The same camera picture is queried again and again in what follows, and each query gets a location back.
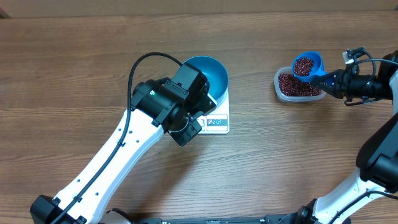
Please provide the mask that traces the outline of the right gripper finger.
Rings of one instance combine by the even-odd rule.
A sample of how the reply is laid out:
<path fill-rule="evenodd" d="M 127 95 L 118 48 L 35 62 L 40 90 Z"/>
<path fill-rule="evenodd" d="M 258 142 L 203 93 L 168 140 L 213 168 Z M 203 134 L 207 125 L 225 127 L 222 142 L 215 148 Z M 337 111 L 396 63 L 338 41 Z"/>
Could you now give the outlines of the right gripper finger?
<path fill-rule="evenodd" d="M 337 84 L 336 83 L 317 83 L 317 82 L 312 82 L 312 85 L 314 87 L 317 87 L 321 91 L 324 91 L 325 93 L 329 94 L 330 96 L 340 99 L 341 95 L 338 93 L 337 89 Z"/>
<path fill-rule="evenodd" d="M 314 75 L 311 81 L 311 84 L 319 84 L 319 83 L 325 83 L 325 84 L 334 84 L 335 78 L 338 75 L 342 74 L 342 70 L 334 70 L 332 72 L 326 73 L 324 75 Z"/>

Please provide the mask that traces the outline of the blue plastic measuring scoop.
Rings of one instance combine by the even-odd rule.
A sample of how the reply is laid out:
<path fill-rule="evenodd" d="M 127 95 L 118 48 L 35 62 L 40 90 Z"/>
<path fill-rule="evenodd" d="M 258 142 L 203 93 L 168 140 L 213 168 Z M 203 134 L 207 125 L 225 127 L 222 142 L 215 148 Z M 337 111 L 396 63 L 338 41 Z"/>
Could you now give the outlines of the blue plastic measuring scoop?
<path fill-rule="evenodd" d="M 293 71 L 293 64 L 300 57 L 308 57 L 308 58 L 310 58 L 310 59 L 312 59 L 314 61 L 314 66 L 312 68 L 312 71 L 310 72 L 309 76 L 307 76 L 307 77 L 299 77 Z M 324 63 L 323 63 L 323 59 L 322 59 L 321 55 L 318 52 L 314 52 L 314 51 L 304 52 L 304 53 L 300 54 L 298 57 L 296 57 L 294 62 L 292 64 L 292 71 L 293 71 L 294 77 L 298 78 L 302 82 L 311 83 L 312 78 L 313 78 L 314 75 L 324 75 L 324 74 L 326 74 L 325 66 L 324 66 Z"/>

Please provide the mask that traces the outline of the teal metal bowl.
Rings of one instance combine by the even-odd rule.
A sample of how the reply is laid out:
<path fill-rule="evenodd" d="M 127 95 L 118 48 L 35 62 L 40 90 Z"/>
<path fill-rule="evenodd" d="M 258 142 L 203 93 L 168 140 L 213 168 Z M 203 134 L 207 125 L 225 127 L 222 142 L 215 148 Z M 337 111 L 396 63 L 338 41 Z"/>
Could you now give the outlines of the teal metal bowl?
<path fill-rule="evenodd" d="M 210 56 L 195 56 L 185 61 L 193 65 L 207 77 L 210 83 L 209 94 L 217 101 L 220 106 L 226 98 L 229 85 L 228 71 L 217 59 Z"/>

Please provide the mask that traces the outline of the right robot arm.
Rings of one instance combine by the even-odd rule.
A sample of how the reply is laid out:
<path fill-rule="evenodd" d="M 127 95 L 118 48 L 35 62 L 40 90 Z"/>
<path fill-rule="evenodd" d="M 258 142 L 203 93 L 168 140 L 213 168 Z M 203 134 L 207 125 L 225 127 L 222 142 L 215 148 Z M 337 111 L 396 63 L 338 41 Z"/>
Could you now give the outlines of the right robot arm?
<path fill-rule="evenodd" d="M 343 52 L 345 68 L 326 72 L 322 56 L 308 51 L 296 59 L 312 61 L 299 80 L 353 106 L 391 100 L 393 115 L 361 147 L 353 173 L 329 194 L 313 199 L 279 223 L 350 223 L 350 216 L 380 197 L 397 199 L 397 52 L 377 59 L 364 47 Z"/>

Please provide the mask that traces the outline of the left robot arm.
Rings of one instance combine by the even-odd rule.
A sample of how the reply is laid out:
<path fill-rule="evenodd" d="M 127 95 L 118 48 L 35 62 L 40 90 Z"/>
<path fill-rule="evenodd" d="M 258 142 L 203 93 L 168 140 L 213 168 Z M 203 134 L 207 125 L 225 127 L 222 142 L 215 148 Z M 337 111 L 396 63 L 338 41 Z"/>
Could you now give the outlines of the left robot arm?
<path fill-rule="evenodd" d="M 184 146 L 201 131 L 197 119 L 217 106 L 209 89 L 206 75 L 189 63 L 165 82 L 139 83 L 117 128 L 75 180 L 33 202 L 34 223 L 99 223 L 128 173 L 165 133 Z"/>

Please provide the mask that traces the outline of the red beans in scoop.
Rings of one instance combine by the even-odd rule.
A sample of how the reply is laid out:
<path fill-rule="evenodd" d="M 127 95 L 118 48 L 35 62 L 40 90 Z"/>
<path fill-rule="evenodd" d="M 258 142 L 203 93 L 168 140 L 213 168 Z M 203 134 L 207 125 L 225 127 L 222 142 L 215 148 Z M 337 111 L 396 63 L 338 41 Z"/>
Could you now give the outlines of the red beans in scoop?
<path fill-rule="evenodd" d="M 299 77 L 309 76 L 312 68 L 314 66 L 314 61 L 308 57 L 300 57 L 293 64 L 293 71 Z"/>

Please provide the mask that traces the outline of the white digital kitchen scale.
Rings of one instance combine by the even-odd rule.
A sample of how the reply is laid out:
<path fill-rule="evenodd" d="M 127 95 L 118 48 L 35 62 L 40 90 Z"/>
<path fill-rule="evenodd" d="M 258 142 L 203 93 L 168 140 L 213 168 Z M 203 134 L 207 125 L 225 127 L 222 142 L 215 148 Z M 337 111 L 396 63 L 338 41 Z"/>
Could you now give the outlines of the white digital kitchen scale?
<path fill-rule="evenodd" d="M 230 130 L 229 90 L 223 95 L 223 101 L 207 116 L 197 118 L 201 126 L 199 134 L 228 134 Z"/>

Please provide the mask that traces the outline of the red adzuki beans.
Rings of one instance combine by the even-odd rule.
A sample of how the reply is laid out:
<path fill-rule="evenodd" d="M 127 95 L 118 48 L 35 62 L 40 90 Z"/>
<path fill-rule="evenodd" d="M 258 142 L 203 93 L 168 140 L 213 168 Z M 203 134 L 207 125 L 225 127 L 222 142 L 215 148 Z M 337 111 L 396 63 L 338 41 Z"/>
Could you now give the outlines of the red adzuki beans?
<path fill-rule="evenodd" d="M 310 83 L 302 82 L 293 74 L 281 73 L 278 76 L 279 88 L 286 96 L 318 96 L 321 91 Z"/>

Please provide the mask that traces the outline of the clear plastic food container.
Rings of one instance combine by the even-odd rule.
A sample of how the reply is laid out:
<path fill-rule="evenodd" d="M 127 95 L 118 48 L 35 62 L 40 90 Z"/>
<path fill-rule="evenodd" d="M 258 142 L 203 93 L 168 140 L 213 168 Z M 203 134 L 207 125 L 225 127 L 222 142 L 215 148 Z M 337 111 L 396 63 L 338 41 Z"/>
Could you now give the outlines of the clear plastic food container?
<path fill-rule="evenodd" d="M 282 93 L 279 86 L 279 75 L 282 73 L 292 73 L 291 67 L 280 68 L 274 77 L 274 88 L 279 101 L 284 103 L 306 103 L 310 101 L 317 101 L 326 96 L 326 92 L 321 91 L 319 95 L 315 96 L 286 96 Z"/>

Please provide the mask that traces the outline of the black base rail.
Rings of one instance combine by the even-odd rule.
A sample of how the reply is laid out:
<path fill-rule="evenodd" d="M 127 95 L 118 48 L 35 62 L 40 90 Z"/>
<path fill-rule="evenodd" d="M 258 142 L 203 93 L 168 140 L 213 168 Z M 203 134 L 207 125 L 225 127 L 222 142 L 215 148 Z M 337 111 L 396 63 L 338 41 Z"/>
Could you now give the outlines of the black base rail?
<path fill-rule="evenodd" d="M 188 218 L 161 219 L 141 218 L 131 221 L 132 224 L 291 224 L 295 223 L 292 215 L 266 215 L 254 218 Z"/>

